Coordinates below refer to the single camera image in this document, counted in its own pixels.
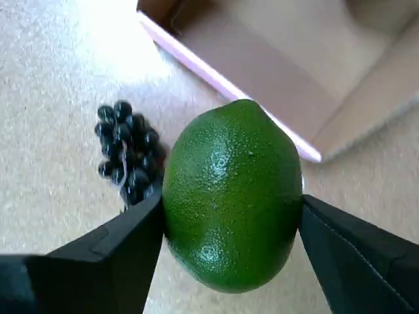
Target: cardboard box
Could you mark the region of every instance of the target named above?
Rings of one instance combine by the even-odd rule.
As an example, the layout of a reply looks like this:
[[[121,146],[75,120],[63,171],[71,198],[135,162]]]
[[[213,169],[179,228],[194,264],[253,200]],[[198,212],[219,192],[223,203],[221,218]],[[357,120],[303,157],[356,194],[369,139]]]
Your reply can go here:
[[[158,44],[230,100],[256,100],[315,162],[408,108],[419,91],[414,0],[155,0],[160,12],[139,8],[159,16],[141,17]]]

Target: beige carpet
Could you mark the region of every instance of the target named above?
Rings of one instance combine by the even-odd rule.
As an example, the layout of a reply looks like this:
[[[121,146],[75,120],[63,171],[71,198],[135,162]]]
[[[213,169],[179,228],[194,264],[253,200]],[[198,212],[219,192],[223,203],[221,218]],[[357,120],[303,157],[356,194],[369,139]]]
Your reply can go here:
[[[117,191],[96,174],[100,103],[128,99],[173,144],[188,121],[225,102],[152,44],[135,7],[135,1],[0,3],[1,253],[46,253],[122,207]],[[303,168],[307,193],[419,243],[419,109],[332,162]],[[197,283],[164,246],[145,310],[328,312],[299,238],[272,282],[241,295]]]

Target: floor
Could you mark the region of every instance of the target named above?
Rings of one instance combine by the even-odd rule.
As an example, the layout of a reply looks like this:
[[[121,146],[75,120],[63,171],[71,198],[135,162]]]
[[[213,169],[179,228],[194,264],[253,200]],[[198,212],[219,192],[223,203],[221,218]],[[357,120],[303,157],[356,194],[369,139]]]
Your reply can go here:
[[[96,174],[100,103],[128,99],[172,145],[197,114],[225,102],[151,42],[135,7],[1,2],[0,253],[46,253],[119,212],[117,191]],[[419,108],[303,172],[307,193],[419,243]],[[297,238],[281,273],[241,295],[203,287],[164,246],[145,313],[330,312]]]

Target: pink box edge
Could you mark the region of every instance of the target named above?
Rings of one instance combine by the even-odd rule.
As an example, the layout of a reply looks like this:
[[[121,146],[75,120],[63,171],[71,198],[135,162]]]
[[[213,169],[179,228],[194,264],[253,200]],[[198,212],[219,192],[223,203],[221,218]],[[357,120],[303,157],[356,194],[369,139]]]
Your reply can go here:
[[[251,99],[246,93],[237,88],[233,83],[227,80],[223,75],[209,66],[200,59],[196,54],[191,52],[187,47],[173,38],[169,33],[162,29],[158,24],[154,23],[148,16],[142,12],[138,12],[139,21],[146,32],[153,40],[164,50],[169,52],[185,67],[189,68],[193,73],[201,77],[209,85],[215,88],[221,95],[230,101],[237,99]],[[321,162],[321,154],[310,143],[306,142],[293,130],[288,128],[283,122],[272,116],[266,111],[269,117],[275,121],[294,142],[301,158],[311,162]]]

